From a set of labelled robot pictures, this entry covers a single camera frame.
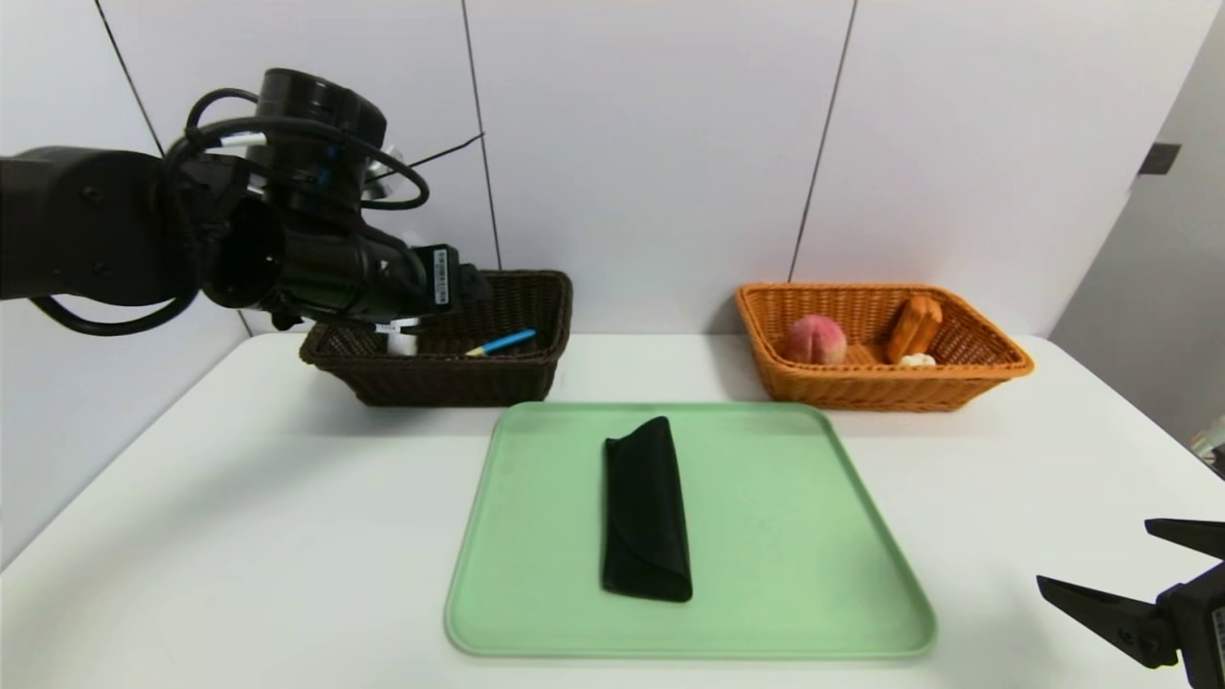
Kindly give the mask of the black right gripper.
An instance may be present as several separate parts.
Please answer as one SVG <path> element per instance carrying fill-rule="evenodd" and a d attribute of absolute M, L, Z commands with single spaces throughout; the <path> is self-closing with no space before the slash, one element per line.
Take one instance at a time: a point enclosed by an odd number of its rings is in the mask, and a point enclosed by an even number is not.
<path fill-rule="evenodd" d="M 1147 519 L 1145 528 L 1170 544 L 1225 558 L 1223 521 Z M 1149 671 L 1180 663 L 1189 687 L 1224 687 L 1224 564 L 1165 588 L 1156 604 L 1041 575 L 1036 584 L 1051 606 Z"/>

